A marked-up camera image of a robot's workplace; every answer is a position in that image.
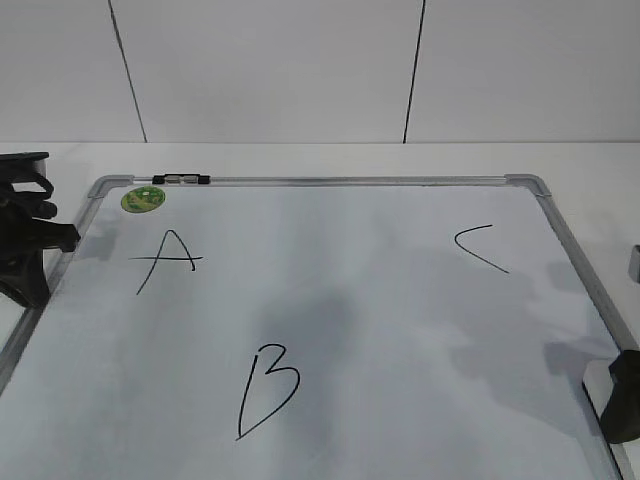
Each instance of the green sticker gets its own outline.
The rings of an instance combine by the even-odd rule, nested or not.
[[[130,213],[145,213],[155,210],[164,203],[164,192],[158,187],[140,187],[131,190],[120,205]]]

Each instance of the metal hinge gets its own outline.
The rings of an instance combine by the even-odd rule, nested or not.
[[[151,181],[153,185],[209,185],[211,175],[167,173],[165,175],[154,175]]]

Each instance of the black marker writing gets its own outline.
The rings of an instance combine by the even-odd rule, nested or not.
[[[184,251],[187,254],[186,257],[180,258],[180,257],[163,257],[163,256],[161,256],[162,255],[162,249],[164,248],[164,242],[167,240],[167,236],[170,233],[173,234],[174,237],[176,237],[178,242],[180,242],[180,245],[182,245],[182,248],[184,248]],[[142,285],[140,285],[140,288],[138,288],[138,291],[136,292],[136,295],[140,295],[140,292],[142,291],[144,286],[147,284],[147,282],[151,278],[151,274],[153,273],[153,270],[156,268],[156,265],[158,264],[158,260],[186,260],[188,262],[191,262],[191,271],[194,272],[195,269],[196,269],[196,263],[194,262],[194,260],[200,260],[201,258],[202,257],[192,257],[191,256],[191,254],[189,253],[189,249],[187,248],[185,243],[180,238],[180,235],[178,235],[175,230],[172,230],[172,229],[167,230],[166,232],[164,232],[164,236],[162,237],[162,242],[160,243],[160,248],[158,249],[158,253],[156,254],[155,257],[132,257],[132,258],[129,259],[129,260],[153,260],[153,265],[151,265],[151,270],[149,270],[149,273],[147,273],[147,276],[144,279],[144,281],[142,282]]]
[[[262,352],[262,350],[264,350],[265,348],[269,348],[269,347],[280,348],[280,349],[282,349],[282,352],[280,352],[280,355],[278,355],[278,358],[276,358],[275,362],[273,362],[271,364],[271,366],[267,369],[267,371],[264,374],[265,375],[271,375],[272,373],[285,372],[285,371],[293,372],[295,374],[295,376],[296,376],[296,385],[295,385],[295,387],[293,387],[293,390],[291,391],[289,396],[287,398],[285,398],[284,401],[280,405],[278,405],[271,413],[269,413],[269,415],[264,417],[262,420],[260,420],[258,423],[256,423],[253,427],[251,427],[251,428],[249,428],[249,429],[247,429],[247,430],[245,430],[243,432],[242,431],[242,416],[244,415],[244,407],[245,407],[245,404],[247,402],[247,394],[249,393],[249,387],[251,386],[251,380],[253,379],[253,373],[255,372],[256,364],[258,363],[258,357],[260,356],[260,352]],[[289,400],[291,400],[291,398],[295,395],[296,391],[298,390],[298,387],[300,386],[300,371],[297,368],[294,368],[294,367],[278,367],[278,368],[275,368],[275,366],[282,359],[282,357],[284,357],[285,353],[287,353],[287,349],[286,349],[286,347],[284,345],[280,345],[279,343],[267,343],[266,345],[263,345],[262,347],[260,347],[258,349],[258,354],[253,357],[253,364],[251,365],[251,372],[249,373],[249,379],[247,380],[247,385],[244,387],[244,395],[242,396],[242,404],[240,405],[240,415],[238,415],[238,438],[236,438],[236,441],[238,441],[241,438],[247,436],[249,433],[254,431],[256,428],[258,428],[264,422],[269,420],[273,415],[278,413],[278,411],[280,411],[280,409],[282,407],[284,407],[287,403],[289,403]]]
[[[487,260],[486,258],[482,258],[480,255],[478,255],[478,254],[476,254],[476,253],[473,253],[471,250],[469,250],[469,249],[467,249],[467,248],[464,248],[464,247],[460,244],[460,242],[458,241],[458,237],[459,237],[460,235],[464,235],[465,233],[469,233],[469,232],[473,232],[473,231],[475,231],[475,230],[480,230],[480,229],[483,229],[483,228],[489,228],[489,227],[493,227],[493,225],[480,225],[479,227],[473,227],[473,228],[469,228],[469,229],[467,229],[467,230],[463,230],[463,231],[461,231],[461,232],[458,232],[458,233],[456,234],[456,236],[455,236],[455,237],[453,237],[453,241],[456,243],[456,245],[458,245],[461,249],[463,249],[463,250],[464,250],[465,252],[467,252],[469,255],[472,255],[472,256],[476,257],[478,260],[482,260],[484,263],[486,263],[486,264],[488,264],[488,265],[491,265],[493,268],[497,268],[497,269],[498,269],[498,270],[500,270],[501,272],[509,273],[509,272],[508,272],[507,270],[505,270],[504,268],[499,267],[499,266],[498,266],[498,265],[496,265],[495,263],[491,263],[491,262],[490,262],[489,260]]]

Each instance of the black plastic clip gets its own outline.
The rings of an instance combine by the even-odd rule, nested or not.
[[[609,443],[640,438],[640,352],[623,351],[609,365],[613,391],[600,416],[600,428]]]

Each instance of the white wall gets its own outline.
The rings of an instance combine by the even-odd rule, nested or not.
[[[421,0],[114,0],[152,142],[400,142]],[[640,140],[638,0],[433,0],[408,141]],[[0,3],[0,141],[142,141],[107,0]]]
[[[421,0],[117,0],[149,141],[399,142]]]
[[[106,0],[0,1],[0,141],[142,141]]]
[[[409,141],[638,139],[638,0],[429,1]]]

